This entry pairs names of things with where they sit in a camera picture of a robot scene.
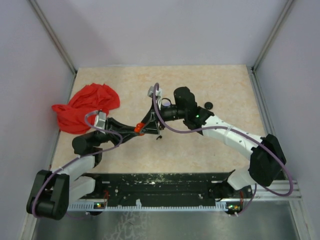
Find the orange round case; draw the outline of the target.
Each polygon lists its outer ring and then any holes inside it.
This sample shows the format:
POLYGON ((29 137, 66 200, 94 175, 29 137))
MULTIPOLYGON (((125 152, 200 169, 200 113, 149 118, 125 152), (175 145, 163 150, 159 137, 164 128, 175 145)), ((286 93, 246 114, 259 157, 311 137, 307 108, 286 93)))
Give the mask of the orange round case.
POLYGON ((142 133, 142 130, 143 130, 144 126, 145 126, 145 124, 143 122, 139 122, 134 128, 134 132, 139 134, 140 136, 143 136, 144 133, 142 133))

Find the lilac earbud charging case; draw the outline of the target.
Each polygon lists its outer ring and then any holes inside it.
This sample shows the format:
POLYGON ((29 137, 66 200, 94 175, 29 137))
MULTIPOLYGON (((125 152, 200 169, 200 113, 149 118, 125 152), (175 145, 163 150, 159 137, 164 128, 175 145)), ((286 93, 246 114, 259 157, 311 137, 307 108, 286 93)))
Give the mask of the lilac earbud charging case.
POLYGON ((165 107, 169 107, 172 104, 171 100, 169 98, 162 98, 161 105, 165 107))

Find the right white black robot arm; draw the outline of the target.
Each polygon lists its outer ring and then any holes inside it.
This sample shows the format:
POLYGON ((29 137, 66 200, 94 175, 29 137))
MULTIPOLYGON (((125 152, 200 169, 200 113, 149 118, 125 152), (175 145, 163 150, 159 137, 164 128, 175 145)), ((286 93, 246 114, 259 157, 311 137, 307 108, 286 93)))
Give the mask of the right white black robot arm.
POLYGON ((187 127, 185 134, 199 133, 219 140, 249 160, 249 165, 234 170, 225 180, 223 192, 227 197, 235 198, 248 185, 269 187, 285 166, 284 153, 274 135, 258 136, 225 122, 212 111, 198 106, 188 87, 175 89, 175 103, 169 105, 163 105, 159 85, 151 86, 147 95, 152 103, 147 115, 135 128, 138 134, 158 135, 167 127, 167 122, 182 120, 187 127))

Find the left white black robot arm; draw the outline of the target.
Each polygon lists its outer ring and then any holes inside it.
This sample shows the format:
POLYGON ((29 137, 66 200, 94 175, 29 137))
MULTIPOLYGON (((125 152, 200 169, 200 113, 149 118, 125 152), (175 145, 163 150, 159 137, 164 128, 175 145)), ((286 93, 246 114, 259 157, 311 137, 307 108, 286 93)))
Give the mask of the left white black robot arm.
POLYGON ((104 186, 87 172, 102 160, 105 150, 100 145, 112 142, 112 150, 142 133, 144 125, 128 126, 110 117, 95 115, 88 126, 92 132, 76 137, 72 142, 76 158, 51 171, 40 170, 34 179, 26 204, 26 211, 35 218, 62 219, 70 204, 90 195, 97 199, 104 186))

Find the black round case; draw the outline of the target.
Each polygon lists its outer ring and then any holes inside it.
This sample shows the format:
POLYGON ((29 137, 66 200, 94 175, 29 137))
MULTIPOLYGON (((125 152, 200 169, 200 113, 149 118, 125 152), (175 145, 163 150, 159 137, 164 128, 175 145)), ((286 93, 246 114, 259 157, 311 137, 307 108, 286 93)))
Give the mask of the black round case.
POLYGON ((211 110, 211 109, 213 108, 213 103, 207 101, 207 102, 204 104, 204 108, 207 109, 207 110, 211 110))

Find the red crumpled cloth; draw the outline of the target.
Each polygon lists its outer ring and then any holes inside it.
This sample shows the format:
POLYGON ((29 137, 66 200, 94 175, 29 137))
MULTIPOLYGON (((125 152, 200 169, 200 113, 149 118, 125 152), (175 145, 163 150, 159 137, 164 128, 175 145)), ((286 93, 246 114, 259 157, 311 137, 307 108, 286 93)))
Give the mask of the red crumpled cloth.
POLYGON ((91 129, 85 122, 86 114, 97 110, 108 114, 119 107, 117 92, 106 84, 96 83, 85 85, 67 104, 51 106, 60 131, 74 135, 84 134, 91 129))

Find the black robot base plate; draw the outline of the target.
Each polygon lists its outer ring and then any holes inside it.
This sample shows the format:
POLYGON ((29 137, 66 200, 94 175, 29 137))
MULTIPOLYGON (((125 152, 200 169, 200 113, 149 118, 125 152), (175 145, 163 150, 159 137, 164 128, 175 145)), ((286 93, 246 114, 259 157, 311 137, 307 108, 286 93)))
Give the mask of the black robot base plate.
POLYGON ((108 207, 214 207, 223 200, 252 197, 252 187, 228 187, 228 172, 211 173, 91 173, 98 189, 82 200, 102 200, 108 207))

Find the right aluminium frame post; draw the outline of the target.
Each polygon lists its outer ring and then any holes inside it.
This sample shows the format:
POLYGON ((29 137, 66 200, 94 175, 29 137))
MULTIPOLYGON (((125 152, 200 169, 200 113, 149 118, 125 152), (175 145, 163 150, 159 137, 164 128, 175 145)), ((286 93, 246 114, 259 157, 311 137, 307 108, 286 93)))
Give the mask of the right aluminium frame post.
POLYGON ((296 3, 296 0, 287 0, 285 2, 285 5, 284 5, 283 9, 281 10, 280 15, 278 16, 274 26, 272 27, 271 32, 268 35, 265 43, 263 44, 263 47, 262 47, 257 59, 255 60, 253 66, 251 67, 251 71, 253 74, 259 69, 263 60, 267 56, 270 48, 273 46, 282 26, 284 25, 288 16, 290 15, 295 3, 296 3))

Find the aluminium frame post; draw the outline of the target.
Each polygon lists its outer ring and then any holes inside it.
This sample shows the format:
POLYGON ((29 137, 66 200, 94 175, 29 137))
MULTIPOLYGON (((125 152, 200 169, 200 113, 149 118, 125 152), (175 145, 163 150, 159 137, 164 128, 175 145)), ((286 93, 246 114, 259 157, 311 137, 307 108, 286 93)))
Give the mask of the aluminium frame post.
POLYGON ((33 10, 34 14, 38 18, 39 22, 43 26, 45 32, 47 33, 48 37, 50 38, 52 44, 54 45, 55 49, 59 53, 60 57, 62 58, 63 62, 67 65, 69 70, 72 72, 74 76, 77 74, 77 69, 75 65, 67 53, 65 47, 63 46, 62 42, 59 40, 56 32, 52 28, 50 22, 48 21, 46 15, 44 14, 43 10, 41 9, 39 3, 36 0, 27 0, 28 4, 30 5, 31 9, 33 10))
POLYGON ((290 15, 295 3, 296 3, 296 0, 287 0, 285 2, 285 5, 284 5, 283 9, 281 10, 280 15, 278 16, 274 26, 272 27, 271 32, 268 35, 265 43, 263 44, 263 47, 262 47, 257 59, 255 60, 253 66, 251 67, 251 71, 253 74, 259 69, 263 60, 267 56, 270 48, 273 46, 282 26, 284 25, 288 16, 290 15))

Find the aluminium rail right side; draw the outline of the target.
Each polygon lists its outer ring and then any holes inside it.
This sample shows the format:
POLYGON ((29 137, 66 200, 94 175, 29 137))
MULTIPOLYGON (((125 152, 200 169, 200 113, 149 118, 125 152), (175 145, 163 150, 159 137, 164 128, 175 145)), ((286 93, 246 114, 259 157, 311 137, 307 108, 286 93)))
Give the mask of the aluminium rail right side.
MULTIPOLYGON (((252 89, 256 98, 258 110, 261 116, 264 131, 267 134, 275 135, 275 129, 271 121, 270 113, 266 104, 264 94, 260 86, 259 79, 253 67, 248 66, 252 89)), ((256 186, 254 199, 256 201, 292 201, 300 200, 301 193, 298 183, 293 180, 288 169, 281 169, 276 180, 269 187, 256 186)))

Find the left aluminium frame post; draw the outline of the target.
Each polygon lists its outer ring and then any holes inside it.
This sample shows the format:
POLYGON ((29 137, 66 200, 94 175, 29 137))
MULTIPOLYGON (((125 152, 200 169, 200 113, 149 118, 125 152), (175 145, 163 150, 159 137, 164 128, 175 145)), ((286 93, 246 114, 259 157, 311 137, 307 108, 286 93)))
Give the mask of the left aluminium frame post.
POLYGON ((41 9, 39 3, 36 0, 27 0, 28 4, 30 5, 31 9, 33 10, 34 14, 38 18, 39 22, 43 26, 45 32, 47 33, 48 37, 50 38, 52 44, 54 45, 55 49, 59 53, 60 57, 62 58, 63 62, 67 65, 69 70, 72 72, 74 76, 77 74, 77 69, 75 65, 67 53, 65 47, 63 46, 62 42, 59 40, 56 32, 52 28, 50 22, 48 21, 46 15, 44 14, 43 10, 41 9))

